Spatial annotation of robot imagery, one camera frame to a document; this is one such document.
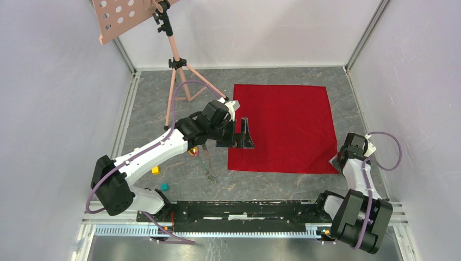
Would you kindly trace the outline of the red cloth napkin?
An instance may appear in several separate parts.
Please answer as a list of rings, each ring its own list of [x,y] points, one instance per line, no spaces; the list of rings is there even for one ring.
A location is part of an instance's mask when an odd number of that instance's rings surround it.
[[[236,119],[248,119],[253,149],[231,148],[228,169],[252,172],[337,174],[327,89],[312,85],[235,84]]]

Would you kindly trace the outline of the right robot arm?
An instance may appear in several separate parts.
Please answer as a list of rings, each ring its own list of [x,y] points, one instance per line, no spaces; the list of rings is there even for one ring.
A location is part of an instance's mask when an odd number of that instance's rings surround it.
[[[375,254],[381,247],[393,206],[376,191],[371,178],[371,159],[374,146],[368,138],[348,133],[331,164],[346,178],[348,192],[341,196],[331,191],[321,193],[314,215],[321,222],[330,219],[326,238],[348,244],[355,250]]]

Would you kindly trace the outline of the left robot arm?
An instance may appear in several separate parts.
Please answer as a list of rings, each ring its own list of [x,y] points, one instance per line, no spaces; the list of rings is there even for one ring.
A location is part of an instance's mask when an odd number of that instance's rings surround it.
[[[100,157],[91,182],[91,196],[102,208],[86,209],[87,213],[107,212],[110,216],[126,210],[147,212],[157,221],[170,217],[171,207],[155,190],[142,189],[135,183],[149,170],[196,146],[214,140],[217,147],[254,148],[248,118],[235,119],[238,101],[224,99],[209,102],[202,111],[176,121],[162,136],[141,148],[110,159]]]

